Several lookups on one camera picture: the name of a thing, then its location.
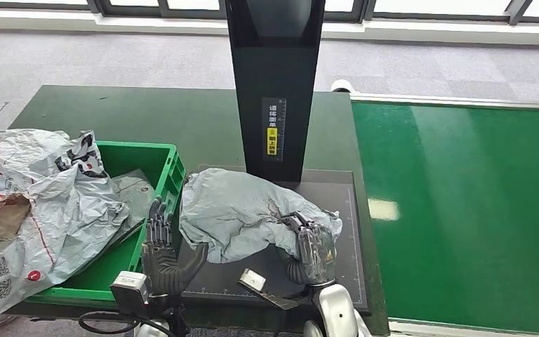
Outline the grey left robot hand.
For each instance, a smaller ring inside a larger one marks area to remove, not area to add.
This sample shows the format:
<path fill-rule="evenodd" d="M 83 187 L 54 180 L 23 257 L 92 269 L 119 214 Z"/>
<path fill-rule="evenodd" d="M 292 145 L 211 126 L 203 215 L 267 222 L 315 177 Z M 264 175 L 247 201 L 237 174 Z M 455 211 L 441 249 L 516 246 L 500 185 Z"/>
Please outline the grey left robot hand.
<path fill-rule="evenodd" d="M 142 245 L 142 268 L 149 279 L 153 296 L 180 295 L 207 261 L 209 245 L 200 243 L 194 256 L 181 266 L 172 245 L 172 215 L 166 216 L 167 203 L 161 196 L 153 199 L 145 224 L 146 240 Z"/>

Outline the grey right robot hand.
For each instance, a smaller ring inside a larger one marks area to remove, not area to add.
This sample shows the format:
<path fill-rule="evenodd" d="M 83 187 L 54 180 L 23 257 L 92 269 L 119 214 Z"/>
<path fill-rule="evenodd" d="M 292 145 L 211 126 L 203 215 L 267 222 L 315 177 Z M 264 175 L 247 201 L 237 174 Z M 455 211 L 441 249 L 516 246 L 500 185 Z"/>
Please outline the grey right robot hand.
<path fill-rule="evenodd" d="M 336 251 L 331 230 L 298 211 L 280 218 L 279 222 L 295 234 L 297 256 L 276 248 L 288 279 L 313 287 L 335 283 Z"/>

